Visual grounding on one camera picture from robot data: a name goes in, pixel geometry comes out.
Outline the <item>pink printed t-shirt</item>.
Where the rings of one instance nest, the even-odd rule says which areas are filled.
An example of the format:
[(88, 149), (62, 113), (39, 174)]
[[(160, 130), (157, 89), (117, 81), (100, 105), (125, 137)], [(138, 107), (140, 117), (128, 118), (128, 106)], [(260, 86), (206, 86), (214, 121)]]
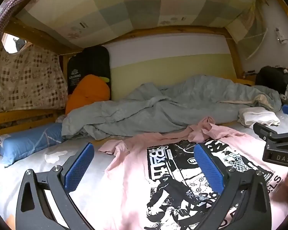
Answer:
[(194, 229), (219, 195), (194, 158), (203, 143), (226, 166), (263, 173), (271, 200), (272, 229), (288, 215), (288, 168), (262, 161), (264, 142), (210, 117), (166, 135), (144, 133), (109, 140), (100, 148), (114, 160), (105, 169), (97, 229)]

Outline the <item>folded white garment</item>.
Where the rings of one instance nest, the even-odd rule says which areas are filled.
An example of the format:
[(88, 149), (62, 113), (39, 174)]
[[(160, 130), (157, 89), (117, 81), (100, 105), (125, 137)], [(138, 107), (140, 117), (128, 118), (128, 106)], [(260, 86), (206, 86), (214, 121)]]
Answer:
[(279, 126), (281, 121), (274, 112), (263, 107), (241, 108), (238, 121), (245, 127), (253, 128), (255, 123), (265, 126)]

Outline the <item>black backpack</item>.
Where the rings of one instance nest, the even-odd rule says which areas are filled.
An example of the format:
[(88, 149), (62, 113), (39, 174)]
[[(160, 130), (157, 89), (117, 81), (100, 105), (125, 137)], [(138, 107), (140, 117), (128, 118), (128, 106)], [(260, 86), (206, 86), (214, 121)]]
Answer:
[(255, 78), (255, 85), (265, 86), (276, 90), (279, 94), (285, 94), (288, 85), (288, 72), (283, 67), (265, 66), (260, 69)]

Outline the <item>blue pillow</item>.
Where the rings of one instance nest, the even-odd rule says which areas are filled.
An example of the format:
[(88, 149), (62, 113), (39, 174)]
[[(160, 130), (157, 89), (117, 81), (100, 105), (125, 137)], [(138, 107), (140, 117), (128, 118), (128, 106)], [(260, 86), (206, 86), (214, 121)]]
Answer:
[(13, 165), (35, 152), (63, 142), (62, 124), (53, 122), (36, 128), (0, 136), (0, 156), (4, 167)]

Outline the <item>grey-green duvet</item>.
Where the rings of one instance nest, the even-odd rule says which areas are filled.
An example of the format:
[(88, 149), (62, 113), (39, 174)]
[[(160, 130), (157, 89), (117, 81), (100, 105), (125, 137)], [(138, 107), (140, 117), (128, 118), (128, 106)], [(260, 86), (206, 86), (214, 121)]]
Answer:
[(172, 86), (145, 83), (119, 101), (95, 102), (74, 109), (62, 122), (62, 136), (68, 139), (89, 135), (102, 140), (109, 136), (168, 133), (197, 124), (206, 117), (216, 124), (233, 122), (241, 108), (257, 106), (279, 111), (279, 93), (265, 86), (195, 75)]

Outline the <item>orange plush pillow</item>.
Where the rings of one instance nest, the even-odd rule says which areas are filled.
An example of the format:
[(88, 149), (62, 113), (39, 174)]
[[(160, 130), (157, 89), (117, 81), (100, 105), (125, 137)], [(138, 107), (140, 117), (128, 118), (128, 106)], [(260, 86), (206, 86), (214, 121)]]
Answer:
[(86, 75), (76, 86), (71, 95), (69, 95), (65, 114), (67, 115), (74, 109), (100, 102), (108, 101), (111, 96), (110, 88), (106, 81), (108, 78)]

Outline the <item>checkered canopy cloth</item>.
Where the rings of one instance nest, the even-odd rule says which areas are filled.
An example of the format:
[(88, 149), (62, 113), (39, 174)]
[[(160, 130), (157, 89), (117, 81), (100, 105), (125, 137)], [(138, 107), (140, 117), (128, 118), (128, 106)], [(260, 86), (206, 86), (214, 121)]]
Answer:
[(245, 57), (267, 32), (263, 0), (31, 0), (17, 18), (71, 48), (105, 43), (132, 30), (192, 25), (225, 28)]

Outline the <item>white wall power socket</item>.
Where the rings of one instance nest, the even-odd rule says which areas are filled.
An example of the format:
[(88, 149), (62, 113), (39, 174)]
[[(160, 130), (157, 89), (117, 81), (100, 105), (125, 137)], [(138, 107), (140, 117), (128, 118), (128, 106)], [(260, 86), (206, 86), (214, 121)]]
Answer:
[(285, 43), (285, 36), (284, 34), (282, 33), (281, 29), (280, 28), (275, 28), (275, 33), (276, 33), (276, 37), (277, 37), (277, 41), (280, 43), (280, 44), (283, 44)]

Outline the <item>green white wall pad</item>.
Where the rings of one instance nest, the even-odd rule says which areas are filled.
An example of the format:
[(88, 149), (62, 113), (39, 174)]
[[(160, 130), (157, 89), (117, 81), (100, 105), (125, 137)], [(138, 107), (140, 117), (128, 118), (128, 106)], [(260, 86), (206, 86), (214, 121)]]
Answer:
[(112, 99), (144, 83), (172, 85), (196, 74), (235, 79), (224, 36), (163, 34), (106, 44), (110, 54)]

